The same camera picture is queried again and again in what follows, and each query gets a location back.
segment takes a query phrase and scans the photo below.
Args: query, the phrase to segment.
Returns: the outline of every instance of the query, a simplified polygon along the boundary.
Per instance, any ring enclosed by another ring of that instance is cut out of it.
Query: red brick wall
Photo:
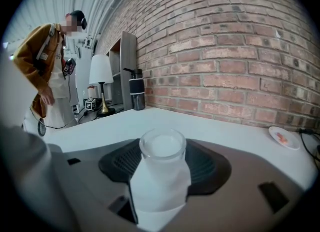
[[[289,130],[319,127],[320,51],[296,0],[124,0],[98,43],[137,37],[149,105]]]

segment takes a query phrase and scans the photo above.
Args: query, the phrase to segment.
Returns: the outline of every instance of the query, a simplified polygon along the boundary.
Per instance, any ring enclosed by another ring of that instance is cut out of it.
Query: black coffee grinder
[[[142,110],[146,107],[145,103],[145,84],[142,78],[142,69],[128,69],[125,71],[131,72],[129,80],[130,95],[134,110]]]

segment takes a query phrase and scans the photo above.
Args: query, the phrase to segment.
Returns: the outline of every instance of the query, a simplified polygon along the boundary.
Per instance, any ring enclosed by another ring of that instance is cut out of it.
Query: food on plate
[[[285,136],[283,136],[281,133],[277,132],[276,134],[279,138],[279,141],[282,143],[282,144],[287,144],[288,143],[288,140],[286,139]]]

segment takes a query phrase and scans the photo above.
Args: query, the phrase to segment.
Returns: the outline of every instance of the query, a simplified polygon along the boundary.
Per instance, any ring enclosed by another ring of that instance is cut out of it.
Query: man's hand
[[[46,105],[53,105],[55,102],[54,95],[52,94],[52,90],[49,86],[41,92],[40,96]]]

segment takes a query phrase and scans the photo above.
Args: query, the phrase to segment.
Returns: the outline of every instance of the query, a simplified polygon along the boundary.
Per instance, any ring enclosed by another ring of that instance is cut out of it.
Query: glass rim
[[[149,134],[149,133],[151,133],[151,132],[153,132],[153,131],[155,131],[155,130],[173,131],[174,133],[177,133],[177,134],[181,137],[181,139],[182,139],[181,149],[180,149],[177,153],[172,154],[172,155],[168,155],[168,156],[155,156],[155,155],[149,153],[149,151],[146,150],[145,146],[143,145],[142,139],[143,139],[147,134]],[[147,131],[144,135],[142,135],[142,137],[141,137],[140,140],[139,140],[139,147],[140,147],[140,150],[141,150],[142,154],[144,154],[145,156],[147,156],[147,157],[149,157],[149,158],[152,158],[152,159],[154,159],[154,160],[162,160],[162,161],[163,161],[163,160],[170,160],[170,159],[172,159],[172,158],[178,157],[179,155],[183,154],[183,152],[184,152],[185,149],[186,149],[186,146],[187,146],[186,138],[184,137],[184,135],[183,135],[181,132],[179,132],[179,131],[177,131],[177,130],[175,130],[175,129],[155,128],[155,129],[152,129],[152,130],[150,130],[150,131]]]

